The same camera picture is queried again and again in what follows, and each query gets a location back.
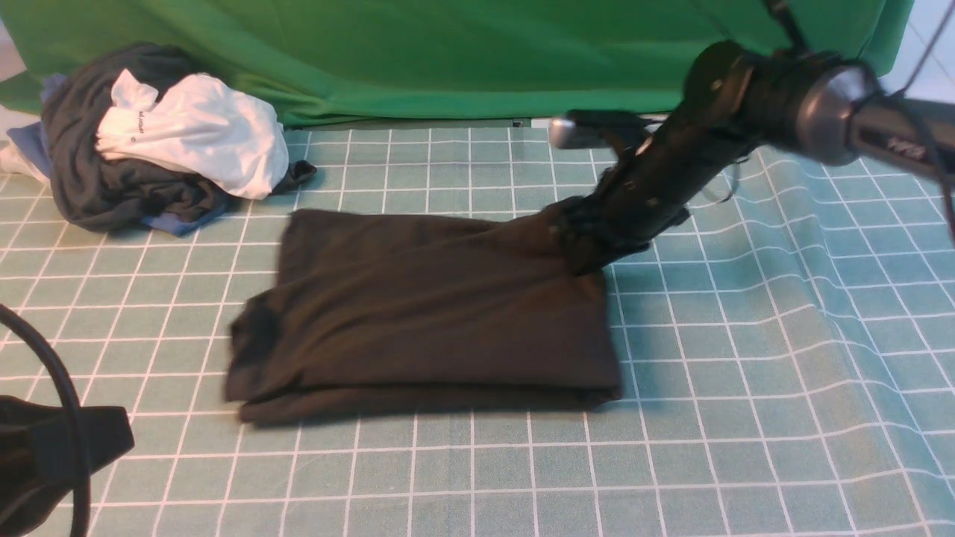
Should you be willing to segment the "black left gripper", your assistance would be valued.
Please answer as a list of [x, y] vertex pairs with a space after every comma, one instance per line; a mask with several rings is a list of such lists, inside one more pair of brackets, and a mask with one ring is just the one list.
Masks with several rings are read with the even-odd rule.
[[[82, 406], [79, 418], [89, 475], [134, 447], [126, 408]], [[40, 527], [74, 489], [75, 449], [62, 407], [3, 395], [1, 424], [2, 535], [24, 536]]]

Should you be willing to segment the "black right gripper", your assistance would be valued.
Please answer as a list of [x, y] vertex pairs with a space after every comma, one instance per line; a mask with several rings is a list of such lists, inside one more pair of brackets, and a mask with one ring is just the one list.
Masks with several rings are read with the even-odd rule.
[[601, 271], [620, 259], [642, 254], [654, 240], [686, 223], [685, 205], [638, 203], [621, 218], [610, 216], [594, 195], [560, 201], [556, 212], [556, 244], [567, 271], [582, 276]]

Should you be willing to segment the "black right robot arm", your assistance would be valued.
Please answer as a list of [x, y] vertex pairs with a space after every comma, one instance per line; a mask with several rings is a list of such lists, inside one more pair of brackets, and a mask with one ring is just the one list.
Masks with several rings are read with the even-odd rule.
[[953, 224], [953, 105], [888, 94], [869, 65], [835, 52], [764, 57], [717, 42], [695, 59], [664, 120], [573, 110], [552, 120], [549, 142], [616, 156], [593, 193], [553, 223], [574, 274], [645, 251], [689, 218], [689, 202], [714, 177], [764, 145], [823, 166], [869, 157], [934, 181]]

